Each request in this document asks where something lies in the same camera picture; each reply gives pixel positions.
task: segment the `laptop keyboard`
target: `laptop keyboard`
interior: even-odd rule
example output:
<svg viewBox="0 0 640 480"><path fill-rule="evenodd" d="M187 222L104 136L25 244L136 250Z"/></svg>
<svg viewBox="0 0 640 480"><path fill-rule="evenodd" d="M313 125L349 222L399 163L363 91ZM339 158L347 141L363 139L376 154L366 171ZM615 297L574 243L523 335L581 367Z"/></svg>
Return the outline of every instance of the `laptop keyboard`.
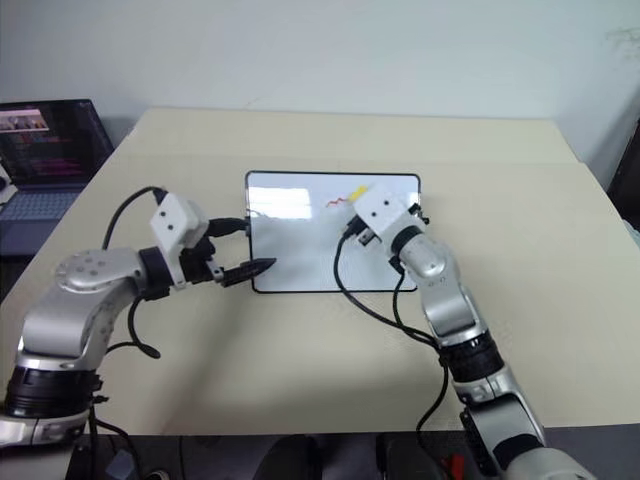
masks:
<svg viewBox="0 0 640 480"><path fill-rule="evenodd" d="M0 220L59 220L77 192L19 193L0 211Z"/></svg>

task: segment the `laptop screen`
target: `laptop screen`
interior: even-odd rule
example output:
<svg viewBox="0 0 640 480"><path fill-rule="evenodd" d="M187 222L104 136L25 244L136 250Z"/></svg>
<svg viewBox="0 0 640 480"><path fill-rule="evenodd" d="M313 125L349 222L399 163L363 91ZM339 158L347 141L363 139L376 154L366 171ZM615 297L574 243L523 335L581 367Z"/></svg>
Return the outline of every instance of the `laptop screen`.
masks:
<svg viewBox="0 0 640 480"><path fill-rule="evenodd" d="M86 184L111 152L91 100L0 104L0 161L17 186Z"/></svg>

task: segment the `yellow marker scribble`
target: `yellow marker scribble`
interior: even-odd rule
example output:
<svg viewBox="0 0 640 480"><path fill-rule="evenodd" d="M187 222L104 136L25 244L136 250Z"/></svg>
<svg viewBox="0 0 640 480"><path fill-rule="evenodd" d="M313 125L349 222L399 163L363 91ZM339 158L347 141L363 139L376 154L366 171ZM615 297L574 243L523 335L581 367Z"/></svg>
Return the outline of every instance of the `yellow marker scribble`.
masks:
<svg viewBox="0 0 640 480"><path fill-rule="evenodd" d="M349 195L349 201L351 203L355 202L366 191L367 191L367 187L365 187L365 186L358 187L355 192L353 192L351 195Z"/></svg>

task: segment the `red object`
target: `red object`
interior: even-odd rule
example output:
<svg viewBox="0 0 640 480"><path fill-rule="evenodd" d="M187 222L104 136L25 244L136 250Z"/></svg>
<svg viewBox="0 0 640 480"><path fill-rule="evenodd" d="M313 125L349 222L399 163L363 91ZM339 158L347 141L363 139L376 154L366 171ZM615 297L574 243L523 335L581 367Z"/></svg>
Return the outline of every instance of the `red object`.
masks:
<svg viewBox="0 0 640 480"><path fill-rule="evenodd" d="M455 480L464 480L464 457L454 453L449 457L449 471Z"/></svg>
<svg viewBox="0 0 640 480"><path fill-rule="evenodd" d="M338 197L337 200L330 200L329 202L327 202L327 207L331 205L338 205L340 202L346 202L346 201L347 201L346 198Z"/></svg>

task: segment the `wire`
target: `wire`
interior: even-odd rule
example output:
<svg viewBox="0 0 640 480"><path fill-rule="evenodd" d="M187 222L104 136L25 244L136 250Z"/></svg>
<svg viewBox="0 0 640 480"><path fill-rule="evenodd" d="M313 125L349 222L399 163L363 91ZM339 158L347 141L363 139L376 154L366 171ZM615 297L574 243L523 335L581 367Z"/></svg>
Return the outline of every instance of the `wire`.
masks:
<svg viewBox="0 0 640 480"><path fill-rule="evenodd" d="M113 435L107 435L107 439L109 440L109 444L111 445L111 452L115 456L118 453L118 447L116 446L116 441L113 439Z"/></svg>
<svg viewBox="0 0 640 480"><path fill-rule="evenodd" d="M185 473L184 469L184 450L182 448L183 440L184 437L180 435L178 437L178 459L180 460L180 477L182 478L182 480L187 480L187 474Z"/></svg>
<svg viewBox="0 0 640 480"><path fill-rule="evenodd" d="M400 327L402 327L402 331L409 338L412 338L412 339L420 342L422 340L419 337L416 337L416 334L414 332L406 329L406 325L403 323L402 319L400 318L400 313L398 312L398 295L400 293L400 287L402 287L402 283L404 282L405 277L406 277L406 272L405 272L404 269L402 269L402 272L400 273L400 278L398 279L398 283L396 283L396 287L393 289L393 297L392 297L392 301L391 301L391 308L393 310L393 318L396 320L396 323L398 325L400 325ZM419 331L429 341L428 343L426 341L423 341L422 343L426 343L431 348L433 348L435 351L438 351L440 349L440 347L438 346L438 342L436 341L436 339L435 339L435 337L433 335L429 335L428 333L422 332L421 330L419 330Z"/></svg>
<svg viewBox="0 0 640 480"><path fill-rule="evenodd" d="M449 386L449 369L446 365L441 361L443 375L442 375L442 386L440 387L440 393L436 397L436 401L424 412L424 415L420 417L418 423L416 425L416 437L418 440L418 445L424 452L424 454L429 457L434 463L436 463L442 471L447 475L447 478L451 478L451 472L449 472L442 463L440 463L436 458L434 458L433 454L429 451L429 447L424 441L424 437L422 436L422 428L424 424L427 423L427 420L435 413L435 411L440 408L442 405L442 401L444 400L445 395L447 394L447 387Z"/></svg>
<svg viewBox="0 0 640 480"><path fill-rule="evenodd" d="M429 347L433 348L436 351L436 353L439 353L440 347L436 339L432 335L429 335L428 333L423 332L422 330L418 330L416 328L407 327L402 321L402 319L400 318L400 313L398 311L398 295L400 293L400 287L402 286L402 283L404 282L404 279L406 276L406 272L404 269L401 271L400 278L398 279L398 283L396 283L396 286L393 289L392 309L393 309L393 316L394 316L395 322L371 310L369 307L367 307L366 305L361 303L357 298L355 298L349 290L347 290L347 288L344 286L344 283L342 283L342 280L340 279L340 271L339 271L342 247L344 246L344 242L347 240L347 238L348 236L346 235L343 235L340 238L340 240L338 241L338 246L336 247L336 254L333 259L333 277L342 294L345 297L347 297L347 299L351 303L353 303L356 307L358 307L363 312L367 313L369 316L384 323L385 325L389 325L390 327L399 329L408 337L420 343L424 343L428 345ZM449 384L449 369L444 363L444 359L442 357L439 358L439 361L444 372L443 378L442 378L442 386L440 387L440 392L438 393L436 400L422 415L422 417L420 417L420 420L418 420L418 423L416 425L416 435L417 435L418 445L420 446L424 454L427 455L427 457L429 457L431 461L435 463L442 470L442 472L446 475L446 478L451 478L451 472L449 472L445 468L445 466L442 465L442 463L440 463L436 458L434 458L434 456L429 451L429 448L427 447L426 443L424 442L424 438L422 437L422 428L424 427L424 424L427 422L427 420L429 420L429 418L433 415L433 413L438 408L440 408L440 405L442 405L444 397L447 393L447 386Z"/></svg>
<svg viewBox="0 0 640 480"><path fill-rule="evenodd" d="M380 315L378 312L371 310L369 307L361 303L356 297L353 296L353 294L349 290L347 290L347 288L344 286L344 283L342 283L342 280L340 279L340 269L339 269L340 256L342 254L342 247L344 246L344 242L346 241L346 239L347 237L345 236L340 237L340 240L338 241L338 246L336 247L335 256L333 257L333 278L335 279L335 282L338 285L340 292L342 292L342 294L347 298L347 300L349 300L357 308L362 310L367 315L375 318L379 322L382 322L385 325L388 325L390 327L397 328L398 330L401 330L405 334L409 335L414 340L420 343L429 345L431 348L437 348L437 343L435 342L435 339L428 333L423 332L422 330L418 330L417 328L407 327L402 323L396 323L393 320L389 320L385 316Z"/></svg>
<svg viewBox="0 0 640 480"><path fill-rule="evenodd" d="M131 440L131 437L129 436L129 434L124 430L122 430L121 428L116 427L115 425L111 425L110 423L100 420L99 418L95 417L95 414L94 414L94 419L98 427L104 428L105 430L109 430L113 433L117 433L127 443L131 456L133 457L133 466L136 470L136 477L142 478L142 475L141 475L142 469L140 467L141 465L140 455L138 453L138 450L136 449L136 446L133 443L133 440Z"/></svg>
<svg viewBox="0 0 640 480"><path fill-rule="evenodd" d="M147 192L153 192L154 195L161 195L163 193L166 193L166 190L164 188L150 186L150 187L141 188L137 192L129 195L125 199L125 201L122 202L122 204L118 207L118 209L115 211L115 213L111 217L111 220L109 221L109 225L107 226L107 232L104 234L104 240L102 240L102 247L101 247L102 250L106 250L107 248L109 248L109 243L111 242L111 236L113 235L113 230L115 229L116 223L118 223L118 219L120 218L120 215L122 215L122 212L124 212L124 210L129 205L131 205L138 197L141 197Z"/></svg>
<svg viewBox="0 0 640 480"><path fill-rule="evenodd" d="M91 406L89 408L89 445L91 453L91 473L90 479L97 480L98 478L98 427L96 427L96 410Z"/></svg>
<svg viewBox="0 0 640 480"><path fill-rule="evenodd" d="M136 347L142 353L144 353L145 355L153 359L158 359L162 356L160 352L155 348L153 348L151 345L147 345L146 343L143 343L140 340L140 337L138 337L138 334L136 332L135 315L136 315L136 310L138 309L138 305L140 305L140 302L142 300L144 300L142 296L140 295L137 296L133 300L133 303L131 304L131 306L129 307L129 313L127 313L127 328L129 329L129 335L131 336L131 341L114 343L113 345L109 346L109 348L107 348L107 352L105 353L105 355L107 353L113 352L114 350L117 350L118 348Z"/></svg>

